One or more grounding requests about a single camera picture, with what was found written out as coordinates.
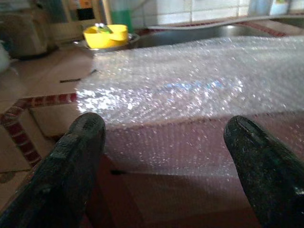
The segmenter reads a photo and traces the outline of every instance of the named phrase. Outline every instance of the yellow bowl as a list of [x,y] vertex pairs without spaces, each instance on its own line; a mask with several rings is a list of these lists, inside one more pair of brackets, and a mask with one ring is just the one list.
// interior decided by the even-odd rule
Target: yellow bowl
[[85,40],[90,48],[112,48],[128,42],[128,27],[126,25],[108,25],[113,33],[97,32],[92,26],[84,31]]

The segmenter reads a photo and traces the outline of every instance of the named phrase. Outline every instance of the wall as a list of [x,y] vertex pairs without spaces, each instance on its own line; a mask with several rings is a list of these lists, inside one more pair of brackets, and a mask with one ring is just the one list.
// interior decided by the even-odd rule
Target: wall
[[[129,0],[134,28],[247,16],[250,0]],[[291,10],[303,10],[293,0]]]

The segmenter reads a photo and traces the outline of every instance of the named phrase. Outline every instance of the plastic bubble wrap sheet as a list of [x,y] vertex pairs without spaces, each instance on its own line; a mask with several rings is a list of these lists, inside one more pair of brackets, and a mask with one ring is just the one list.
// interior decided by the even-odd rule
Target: plastic bubble wrap sheet
[[220,38],[95,56],[80,112],[107,125],[106,152],[147,222],[249,207],[223,129],[246,115],[302,159],[304,37]]

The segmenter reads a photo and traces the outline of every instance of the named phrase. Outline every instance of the kitchen sink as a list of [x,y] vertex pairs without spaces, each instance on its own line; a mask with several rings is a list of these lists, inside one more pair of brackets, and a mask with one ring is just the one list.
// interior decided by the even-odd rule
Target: kitchen sink
[[281,18],[281,19],[274,19],[273,21],[277,21],[288,25],[293,25],[299,28],[304,28],[303,18]]
[[142,36],[139,48],[168,44],[178,44],[200,39],[236,36],[270,37],[271,35],[255,28],[242,25],[225,25],[211,28],[197,28],[189,30],[167,30]]

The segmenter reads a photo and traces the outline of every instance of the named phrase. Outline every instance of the yellow plastic container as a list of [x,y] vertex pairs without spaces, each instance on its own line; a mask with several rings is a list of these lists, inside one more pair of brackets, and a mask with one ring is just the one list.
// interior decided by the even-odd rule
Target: yellow plastic container
[[97,32],[92,26],[84,31],[85,40],[90,48],[112,48],[128,43],[128,27],[126,25],[108,25],[113,33]]

